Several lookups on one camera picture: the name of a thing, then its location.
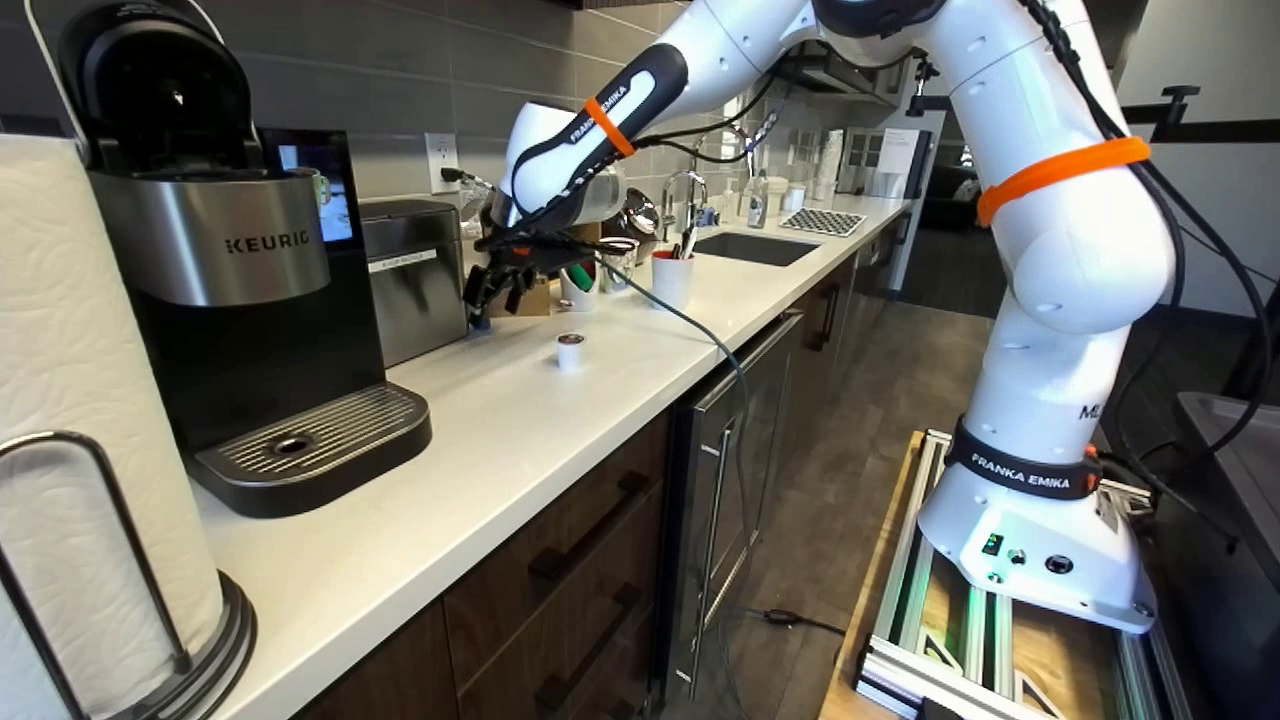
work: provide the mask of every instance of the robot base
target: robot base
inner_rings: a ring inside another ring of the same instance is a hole
[[[1122,502],[1107,492],[1039,501],[952,462],[918,511],[918,532],[983,592],[1133,634],[1155,624]]]

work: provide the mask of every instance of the keurig coffee maker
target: keurig coffee maker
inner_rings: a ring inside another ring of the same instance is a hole
[[[190,475],[317,508],[426,444],[382,383],[339,131],[259,131],[198,4],[106,4],[55,43],[88,172]]]

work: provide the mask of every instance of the dark wood cabinet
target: dark wood cabinet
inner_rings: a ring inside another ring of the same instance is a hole
[[[639,717],[653,686],[667,419],[408,618],[300,720]]]
[[[793,358],[793,414],[785,439],[785,469],[794,469],[807,453],[814,425],[830,395],[849,383],[867,328],[883,307],[881,277],[890,258],[896,223],[851,252],[837,273],[826,273],[807,294],[794,300],[803,328],[798,351]]]
[[[300,710],[300,720],[363,717],[455,720],[440,603],[408,618],[392,640],[382,640]]]
[[[620,7],[620,4],[672,4],[672,0],[552,0],[552,4],[564,4],[564,7]]]

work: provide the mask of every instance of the paper towel roll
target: paper towel roll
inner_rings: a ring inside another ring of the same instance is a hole
[[[0,135],[0,444],[29,433],[92,434],[123,486],[161,596],[187,650],[225,600],[187,472],[66,139]],[[58,650],[83,709],[150,693],[167,640],[76,454],[4,462],[0,547]],[[65,717],[10,603],[0,596],[0,717]]]

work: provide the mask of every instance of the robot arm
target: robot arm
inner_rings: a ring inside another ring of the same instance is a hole
[[[571,223],[588,179],[632,157],[644,127],[723,102],[807,36],[814,36],[807,0],[692,4],[575,115],[536,102],[519,111],[499,182],[503,223]]]
[[[507,228],[564,223],[571,194],[653,121],[726,100],[794,38],[855,62],[929,50],[987,189],[1009,294],[918,532],[977,588],[1142,632],[1127,524],[1092,492],[1087,439],[1127,323],[1173,245],[1120,127],[1081,0],[696,0],[564,127],[517,131]]]

